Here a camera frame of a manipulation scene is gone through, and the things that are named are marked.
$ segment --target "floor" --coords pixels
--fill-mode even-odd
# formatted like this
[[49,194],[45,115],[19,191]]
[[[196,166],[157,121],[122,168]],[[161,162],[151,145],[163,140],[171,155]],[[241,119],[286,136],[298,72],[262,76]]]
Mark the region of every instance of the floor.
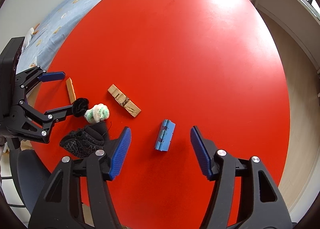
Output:
[[[320,81],[316,70],[299,45],[277,23],[260,12],[273,36],[283,64],[290,100],[290,140],[287,161],[279,189],[287,207],[299,197],[312,170],[320,146],[320,105],[317,97]],[[28,102],[35,101],[34,92]],[[1,176],[10,176],[9,154],[1,161]],[[3,181],[3,191],[8,203],[22,204],[12,180]],[[27,223],[30,214],[24,208],[13,208],[16,215]],[[89,207],[83,205],[85,219],[92,225]]]

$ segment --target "blue object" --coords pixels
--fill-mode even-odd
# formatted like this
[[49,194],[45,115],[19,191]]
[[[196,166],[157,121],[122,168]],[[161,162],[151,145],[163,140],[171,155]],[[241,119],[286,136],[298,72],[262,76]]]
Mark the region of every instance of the blue object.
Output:
[[127,155],[127,151],[129,149],[130,143],[131,143],[131,130],[127,128],[122,138],[120,139],[118,147],[116,148],[111,158],[111,168],[109,172],[111,181],[114,180],[114,178],[120,174],[122,164],[124,162],[125,156]]
[[162,122],[158,139],[156,141],[156,150],[168,151],[175,126],[176,124],[167,119]]
[[211,170],[211,159],[209,157],[207,150],[203,145],[203,142],[198,132],[194,127],[191,129],[190,139],[191,139],[191,144],[193,146],[193,150],[195,151],[196,157],[198,159],[202,174],[206,176],[207,179],[209,179],[213,175]]
[[64,72],[53,72],[53,73],[46,73],[42,74],[38,77],[40,82],[51,82],[51,81],[58,81],[63,80],[66,74]]

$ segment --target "black fabric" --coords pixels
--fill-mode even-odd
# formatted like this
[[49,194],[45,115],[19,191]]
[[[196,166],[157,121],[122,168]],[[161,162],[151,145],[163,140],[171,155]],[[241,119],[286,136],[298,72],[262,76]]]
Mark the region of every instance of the black fabric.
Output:
[[87,98],[78,98],[73,102],[72,114],[79,118],[89,109],[89,100]]
[[17,171],[22,197],[31,214],[51,174],[32,149],[19,153]]
[[109,140],[107,126],[102,121],[71,131],[61,140],[60,146],[78,158],[85,158],[102,149],[107,140]]

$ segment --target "blue rubber fingertip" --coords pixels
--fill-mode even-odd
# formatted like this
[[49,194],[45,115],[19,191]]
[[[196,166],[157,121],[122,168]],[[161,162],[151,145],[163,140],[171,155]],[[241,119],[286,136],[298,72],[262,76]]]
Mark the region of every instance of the blue rubber fingertip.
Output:
[[131,130],[127,128],[111,159],[111,169],[109,172],[109,176],[111,180],[114,180],[114,178],[120,174],[122,164],[127,155],[130,143],[131,143]]
[[206,176],[207,179],[210,179],[210,177],[213,175],[211,170],[211,160],[195,128],[192,128],[190,131],[190,139],[202,174]]

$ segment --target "black mesh fabric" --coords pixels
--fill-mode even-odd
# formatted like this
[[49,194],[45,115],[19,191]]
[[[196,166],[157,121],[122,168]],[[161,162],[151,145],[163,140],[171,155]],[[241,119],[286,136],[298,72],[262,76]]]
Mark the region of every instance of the black mesh fabric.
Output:
[[102,121],[71,131],[61,140],[60,146],[78,158],[85,158],[102,149],[107,140],[109,140],[107,126]]

